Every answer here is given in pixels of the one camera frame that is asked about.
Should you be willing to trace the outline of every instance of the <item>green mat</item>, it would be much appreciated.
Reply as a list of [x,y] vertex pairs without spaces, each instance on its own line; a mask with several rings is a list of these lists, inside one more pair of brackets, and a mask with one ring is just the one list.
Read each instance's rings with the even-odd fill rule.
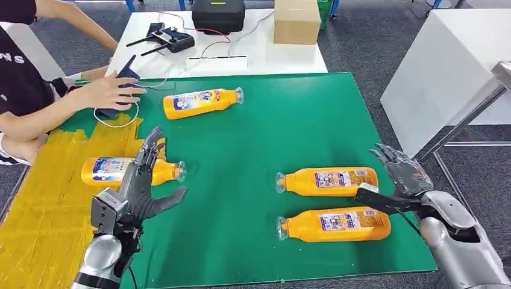
[[[160,80],[142,81],[156,85]],[[243,88],[245,103],[181,120],[167,120],[166,95]],[[168,161],[185,161],[189,192],[175,208],[147,220],[143,250],[132,264],[139,288],[245,284],[375,273],[436,270],[428,248],[399,216],[381,241],[279,241],[278,216],[357,206],[352,198],[275,192],[275,173],[305,167],[368,166],[380,192],[393,184],[369,153],[380,138],[350,73],[169,79],[140,101],[139,137],[160,124]],[[92,132],[90,110],[62,128]],[[153,187],[154,196],[177,182]],[[132,288],[127,273],[123,288]]]

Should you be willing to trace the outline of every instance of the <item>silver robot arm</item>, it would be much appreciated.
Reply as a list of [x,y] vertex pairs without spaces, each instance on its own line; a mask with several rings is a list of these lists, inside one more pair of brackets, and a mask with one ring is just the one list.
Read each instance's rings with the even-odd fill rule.
[[170,196],[151,197],[152,170],[162,138],[157,126],[145,139],[135,160],[128,165],[119,192],[107,188],[92,198],[91,225],[98,228],[88,245],[71,289],[117,289],[140,251],[142,222],[181,202],[186,187]]
[[403,212],[416,211],[420,219],[418,233],[450,288],[511,288],[502,260],[468,210],[449,193],[433,190],[433,183],[417,161],[389,146],[377,146],[380,150],[371,152],[392,178],[394,196],[382,196],[365,184],[355,200],[387,214],[404,216]]

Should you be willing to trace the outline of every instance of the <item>green crate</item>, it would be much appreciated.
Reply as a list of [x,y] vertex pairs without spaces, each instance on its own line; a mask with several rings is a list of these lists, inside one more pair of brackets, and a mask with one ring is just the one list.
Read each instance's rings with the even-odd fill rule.
[[321,18],[321,26],[320,30],[324,30],[327,27],[328,17],[330,16],[330,9],[328,10],[320,10],[319,17]]
[[330,10],[332,6],[332,0],[318,0],[318,8],[321,10]]

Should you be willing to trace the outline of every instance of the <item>black box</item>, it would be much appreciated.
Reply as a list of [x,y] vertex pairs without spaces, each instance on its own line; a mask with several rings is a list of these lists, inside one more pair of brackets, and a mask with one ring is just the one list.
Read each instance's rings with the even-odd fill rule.
[[245,21],[245,3],[243,0],[195,0],[192,8],[192,20],[195,29],[206,34],[238,32]]

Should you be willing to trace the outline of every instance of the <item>orange bottle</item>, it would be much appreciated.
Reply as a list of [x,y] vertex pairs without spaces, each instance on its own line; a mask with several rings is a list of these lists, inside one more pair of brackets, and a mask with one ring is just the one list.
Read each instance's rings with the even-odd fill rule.
[[294,191],[301,196],[353,197],[363,182],[378,186],[372,168],[324,167],[301,169],[288,175],[277,173],[275,188],[278,193]]
[[211,89],[201,92],[169,95],[163,98],[163,111],[168,119],[182,119],[213,110],[224,110],[230,105],[242,104],[243,90]]
[[370,207],[305,211],[296,217],[277,219],[280,240],[305,242],[381,240],[390,234],[387,214]]
[[[89,158],[81,169],[81,179],[84,183],[97,187],[118,187],[121,185],[124,173],[134,158]],[[160,185],[176,179],[182,182],[186,177],[184,162],[172,164],[156,159],[152,170],[151,185]]]

